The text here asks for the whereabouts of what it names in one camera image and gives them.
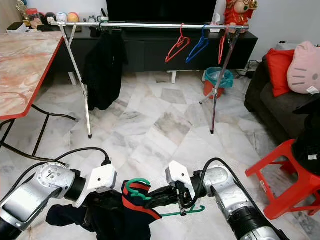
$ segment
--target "clothes rack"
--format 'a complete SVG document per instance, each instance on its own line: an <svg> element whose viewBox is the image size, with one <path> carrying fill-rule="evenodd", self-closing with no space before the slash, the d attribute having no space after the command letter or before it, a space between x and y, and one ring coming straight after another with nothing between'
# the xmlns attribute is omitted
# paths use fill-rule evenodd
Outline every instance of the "clothes rack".
<svg viewBox="0 0 320 240"><path fill-rule="evenodd" d="M75 57L73 55L73 52L71 50L71 43L73 42L76 28L77 26L84 26L84 27L117 27L117 28L148 28L148 29L180 29L181 24L161 24L161 23L124 23L124 22L51 22L50 23L53 26L59 26L66 48L68 50L68 53L70 55L71 61L73 63L76 75L79 79L80 86L83 91L84 96L84 105L85 105L85 115L86 115L86 123L87 123L87 130L88 130L88 137L89 139L92 138L92 132L91 132L91 123L90 123L90 115L89 115L89 108L88 108L88 91L85 87L85 85L82 83L82 78L77 66L77 63L75 61ZM73 26L72 32L70 35L70 38L67 38L65 27L67 26ZM214 134L214 127L215 127L215 116L216 116L216 105L217 105L217 95L218 95L218 89L220 86L220 82L225 74L225 71L227 69L229 60L232 56L232 53L234 51L234 48L236 46L237 40L239 38L241 30L248 30L249 26L237 26L237 25L207 25L207 24L184 24L182 26L182 29L235 29L235 34L233 39L231 40L228 38L228 44L229 44L229 51L227 53L227 56L225 58L222 70L220 72L219 78L217 80L217 83L212 89L212 93L209 94L205 99L200 101L199 103L202 104L204 101L209 99L210 96L213 96L213 114L212 114L212 124L211 124L211 133Z"/></svg>

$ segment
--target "hanging garment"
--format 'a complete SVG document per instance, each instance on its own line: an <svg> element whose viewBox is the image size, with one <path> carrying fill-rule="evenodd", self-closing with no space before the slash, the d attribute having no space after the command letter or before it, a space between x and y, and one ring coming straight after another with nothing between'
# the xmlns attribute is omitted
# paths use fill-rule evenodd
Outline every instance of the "hanging garment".
<svg viewBox="0 0 320 240"><path fill-rule="evenodd" d="M121 35L103 33L85 57L82 82L87 85L90 111L106 110L119 97L123 63L128 60Z"/></svg>
<svg viewBox="0 0 320 240"><path fill-rule="evenodd" d="M93 201L88 201L90 196L87 197L88 208L54 205L46 216L46 222L59 227L71 224L82 226L92 233L96 232L98 240L150 240L149 224L162 217L153 209L145 209L141 197L131 197L126 183L127 181L123 182L122 194L100 194L105 196L103 201L96 201L94 197ZM147 195L150 187L139 182L131 188Z"/></svg>

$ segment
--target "white wall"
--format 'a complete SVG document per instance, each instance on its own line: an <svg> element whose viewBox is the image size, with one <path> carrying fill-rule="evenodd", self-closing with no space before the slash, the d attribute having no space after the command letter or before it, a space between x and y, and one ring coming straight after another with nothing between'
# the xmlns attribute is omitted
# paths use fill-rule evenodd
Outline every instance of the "white wall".
<svg viewBox="0 0 320 240"><path fill-rule="evenodd" d="M320 30L319 30L319 24L320 24L320 14L316 15L314 18L313 23L311 22L309 25L309 30L307 33L307 36L309 37L309 40L315 44L320 45Z"/></svg>
<svg viewBox="0 0 320 240"><path fill-rule="evenodd" d="M89 16L101 15L101 8L107 10L107 0L27 0L28 8L38 9L39 12L76 12L81 21Z"/></svg>
<svg viewBox="0 0 320 240"><path fill-rule="evenodd" d="M310 31L310 23L319 15L319 0L258 0L258 4L250 21L250 31L259 38L252 60L261 60L279 41L299 44L312 40L320 44L316 42L319 28Z"/></svg>

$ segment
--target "plastic stool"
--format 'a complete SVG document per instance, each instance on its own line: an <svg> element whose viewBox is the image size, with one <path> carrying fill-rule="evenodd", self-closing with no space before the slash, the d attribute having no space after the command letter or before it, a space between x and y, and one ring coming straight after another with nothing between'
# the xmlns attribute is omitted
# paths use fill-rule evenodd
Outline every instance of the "plastic stool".
<svg viewBox="0 0 320 240"><path fill-rule="evenodd" d="M265 158L245 171L245 174L248 177L252 174L256 174L259 178L270 201L270 204L264 209L264 214L271 220L277 219L285 213L298 211L308 211L308 215L312 216L320 210L320 194L318 193L318 190L320 189L320 176L307 171L297 162L291 150L294 142L294 139L285 141ZM286 156L288 160L274 162L281 156ZM290 174L298 174L298 181L277 198L274 196L265 177L260 172L260 170L267 165L273 164L282 165L281 169L288 171ZM295 207L298 203L312 194L316 197L316 200L312 205Z"/></svg>

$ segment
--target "green hanger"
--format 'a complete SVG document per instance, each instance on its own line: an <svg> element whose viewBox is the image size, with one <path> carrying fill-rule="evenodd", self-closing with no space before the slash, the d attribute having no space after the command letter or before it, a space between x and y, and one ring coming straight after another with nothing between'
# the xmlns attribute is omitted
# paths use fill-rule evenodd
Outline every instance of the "green hanger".
<svg viewBox="0 0 320 240"><path fill-rule="evenodd" d="M151 200L152 197L146 197L145 195L143 195L142 193L140 193L138 190L133 190L130 188L130 184L135 183L135 182L143 182L145 184L150 185L150 182L144 178L134 178L132 180L127 181L127 183L125 184L126 189L128 190L128 192L132 193L131 197L140 197L143 200Z"/></svg>
<svg viewBox="0 0 320 240"><path fill-rule="evenodd" d="M133 190L131 189L130 185L132 183L135 183L135 182L143 182L145 184L148 184L150 185L150 182L144 178L134 178L132 180L129 180L126 182L125 186L126 186L126 189L128 190L128 192L131 193L131 197L140 197L142 198L143 200L151 200L152 197L146 197L145 195L143 195L142 193L140 193L138 190ZM200 209L198 210L195 210L195 207L196 205L193 205L189 211L187 211L186 213L187 214L194 214L194 213L200 213L202 211L204 211L206 209L205 206L202 206L200 205ZM173 213L166 213L166 214L162 214L161 217L169 217L169 216L174 216L174 215L180 215L180 212L173 212Z"/></svg>
<svg viewBox="0 0 320 240"><path fill-rule="evenodd" d="M194 213L200 213L206 209L205 206L200 205L200 209L194 210L196 205L193 205L189 211L187 211L187 214L194 214ZM174 216L174 215L180 215L180 212L173 212L173 213L166 213L162 214L161 217L169 217L169 216Z"/></svg>

